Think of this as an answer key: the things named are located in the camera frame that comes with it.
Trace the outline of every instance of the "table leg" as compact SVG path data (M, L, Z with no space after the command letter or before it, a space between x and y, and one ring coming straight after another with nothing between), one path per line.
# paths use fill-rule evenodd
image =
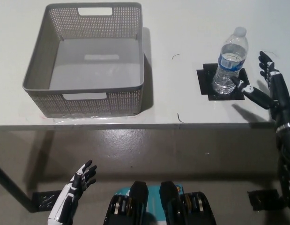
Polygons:
M28 211L51 211L59 194L59 191L34 192L32 199L4 173L0 168L0 184Z

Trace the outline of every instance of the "robot finger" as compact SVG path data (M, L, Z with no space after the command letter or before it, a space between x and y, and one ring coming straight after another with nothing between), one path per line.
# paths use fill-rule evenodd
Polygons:
M260 54L260 57L262 58L262 62L264 62L264 63L272 62L272 59L267 54L265 54L263 51L260 51L259 54Z
M262 70L267 70L267 66L265 64L263 64L262 62L259 64L259 67L262 69Z
M94 184L95 182L96 182L96 179L89 180L89 181L86 183L86 188L88 188L91 184Z
M89 181L90 178L96 175L96 171L90 171L86 176L83 177L82 183L86 183Z
M88 168L92 164L92 160L89 160L86 164L83 164L82 167L76 172L78 175L83 175L86 168Z

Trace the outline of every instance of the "robotic hand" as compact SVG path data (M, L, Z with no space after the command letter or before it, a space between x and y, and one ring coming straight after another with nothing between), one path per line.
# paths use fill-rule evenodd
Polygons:
M236 77L232 77L231 80L246 97L271 112L275 121L276 145L280 152L278 176L284 206L290 208L290 95L283 75L270 57L260 52L258 59L262 69L260 74L268 84L270 96L251 85L245 85Z
M95 179L90 180L90 178L96 174L97 166L86 171L91 164L92 160L84 164L64 186L48 217L48 225L72 225L78 200L83 192L96 182Z

